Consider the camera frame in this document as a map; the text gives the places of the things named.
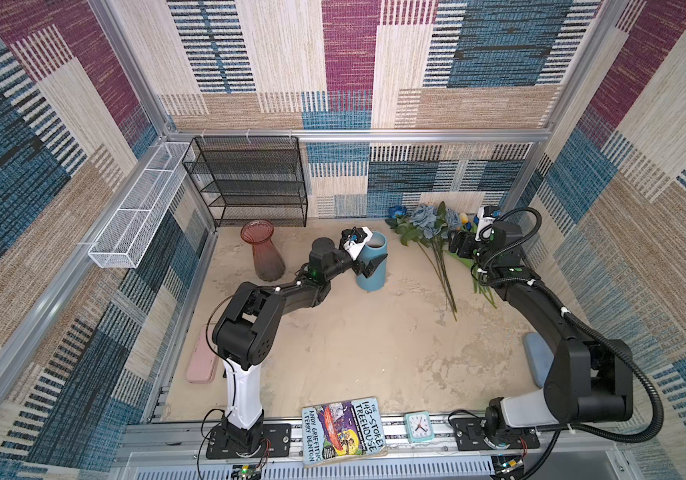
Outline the blue ceramic vase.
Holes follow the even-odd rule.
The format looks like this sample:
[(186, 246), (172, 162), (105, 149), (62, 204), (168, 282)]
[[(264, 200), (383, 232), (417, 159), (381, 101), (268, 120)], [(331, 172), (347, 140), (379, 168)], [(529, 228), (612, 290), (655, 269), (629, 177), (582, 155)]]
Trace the blue ceramic vase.
[(374, 231), (362, 248), (358, 259), (368, 267), (370, 275), (359, 274), (356, 277), (356, 283), (361, 289), (374, 292), (385, 285), (387, 246), (386, 237), (381, 232)]

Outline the pale blue rose bouquet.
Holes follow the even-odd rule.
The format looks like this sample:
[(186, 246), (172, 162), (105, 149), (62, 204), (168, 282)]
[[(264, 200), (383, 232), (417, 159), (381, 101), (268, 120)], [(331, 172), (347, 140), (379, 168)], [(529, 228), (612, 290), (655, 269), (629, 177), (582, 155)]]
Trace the pale blue rose bouquet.
[(436, 273), (447, 306), (457, 320), (458, 309), (444, 259), (451, 231), (448, 213), (444, 202), (437, 206), (421, 204), (410, 215), (395, 217), (394, 229), (403, 245), (415, 243), (419, 246)]

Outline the dark blue rose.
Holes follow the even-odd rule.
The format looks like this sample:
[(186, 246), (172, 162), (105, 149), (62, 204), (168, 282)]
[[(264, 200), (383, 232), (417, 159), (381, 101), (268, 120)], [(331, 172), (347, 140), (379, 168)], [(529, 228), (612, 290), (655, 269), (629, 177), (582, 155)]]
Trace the dark blue rose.
[(407, 209), (403, 205), (396, 205), (389, 208), (385, 222), (392, 230), (395, 230), (406, 217)]

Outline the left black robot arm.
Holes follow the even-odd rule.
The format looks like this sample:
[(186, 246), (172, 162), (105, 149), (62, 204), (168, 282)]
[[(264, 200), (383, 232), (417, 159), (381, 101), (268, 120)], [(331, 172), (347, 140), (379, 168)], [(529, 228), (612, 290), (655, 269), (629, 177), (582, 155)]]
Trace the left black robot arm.
[(210, 337), (227, 379), (228, 403), (222, 426), (228, 441), (249, 451), (261, 445), (261, 363), (274, 344), (282, 316), (320, 305), (331, 291), (332, 280), (347, 271), (371, 277), (387, 258), (385, 254), (370, 260), (362, 257), (373, 237), (369, 228), (353, 227), (341, 232), (338, 243), (318, 238), (312, 243), (309, 261), (292, 282), (239, 285)]

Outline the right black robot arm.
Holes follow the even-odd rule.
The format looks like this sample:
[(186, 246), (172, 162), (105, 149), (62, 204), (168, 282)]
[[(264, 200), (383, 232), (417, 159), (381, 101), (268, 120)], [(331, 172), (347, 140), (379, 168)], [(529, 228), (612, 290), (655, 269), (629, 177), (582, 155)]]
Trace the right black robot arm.
[[(449, 250), (472, 262), (480, 284), (493, 290), (530, 323), (553, 360), (543, 386), (529, 394), (493, 399), (485, 411), (484, 432), (491, 441), (512, 430), (560, 431), (571, 427), (621, 443), (647, 442), (663, 428), (664, 409), (656, 387), (634, 362), (621, 340), (608, 339), (577, 318), (522, 260), (520, 228), (491, 224), (491, 234), (456, 230)], [(619, 434), (600, 422), (624, 422), (633, 415), (633, 385), (639, 383), (651, 404), (649, 424)]]

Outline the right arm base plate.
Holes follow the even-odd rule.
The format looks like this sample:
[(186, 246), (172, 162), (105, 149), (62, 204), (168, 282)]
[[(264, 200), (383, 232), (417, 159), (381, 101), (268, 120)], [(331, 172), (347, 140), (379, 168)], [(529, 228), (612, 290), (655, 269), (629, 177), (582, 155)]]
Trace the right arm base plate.
[(534, 428), (509, 428), (492, 431), (484, 418), (468, 412), (452, 412), (448, 424), (453, 430), (457, 449), (469, 451), (530, 450), (538, 449), (541, 442)]

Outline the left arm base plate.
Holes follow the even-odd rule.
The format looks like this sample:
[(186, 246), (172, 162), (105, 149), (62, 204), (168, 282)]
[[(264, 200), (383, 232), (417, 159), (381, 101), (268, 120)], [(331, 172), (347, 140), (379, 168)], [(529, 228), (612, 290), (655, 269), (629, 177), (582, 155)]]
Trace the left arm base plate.
[(205, 457), (208, 460), (259, 459), (265, 452), (269, 458), (289, 456), (292, 437), (290, 423), (258, 423), (251, 429), (232, 424), (218, 425), (209, 434)]

